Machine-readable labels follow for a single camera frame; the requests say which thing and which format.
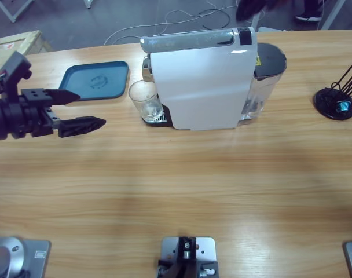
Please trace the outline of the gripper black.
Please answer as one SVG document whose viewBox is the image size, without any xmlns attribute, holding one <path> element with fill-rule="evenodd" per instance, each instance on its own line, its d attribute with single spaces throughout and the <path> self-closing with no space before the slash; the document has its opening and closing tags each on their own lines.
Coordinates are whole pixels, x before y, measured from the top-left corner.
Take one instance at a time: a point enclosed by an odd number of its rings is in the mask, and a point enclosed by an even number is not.
<svg viewBox="0 0 352 278">
<path fill-rule="evenodd" d="M 60 138 L 87 134 L 106 124 L 105 119 L 84 116 L 60 120 L 52 111 L 52 105 L 65 105 L 80 100 L 80 96 L 60 89 L 22 89 L 25 100 L 9 104 L 7 119 L 13 138 L 24 138 L 27 134 L 40 137 L 58 130 Z"/>
</svg>

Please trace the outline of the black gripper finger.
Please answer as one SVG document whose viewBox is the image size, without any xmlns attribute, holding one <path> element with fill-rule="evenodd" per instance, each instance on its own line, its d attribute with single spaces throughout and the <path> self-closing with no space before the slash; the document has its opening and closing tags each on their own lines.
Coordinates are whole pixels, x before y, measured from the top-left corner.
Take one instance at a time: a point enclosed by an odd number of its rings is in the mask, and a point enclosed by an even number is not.
<svg viewBox="0 0 352 278">
<path fill-rule="evenodd" d="M 265 6 L 265 0 L 240 0 L 237 3 L 236 20 L 248 20 L 252 16 L 260 13 Z"/>
</svg>

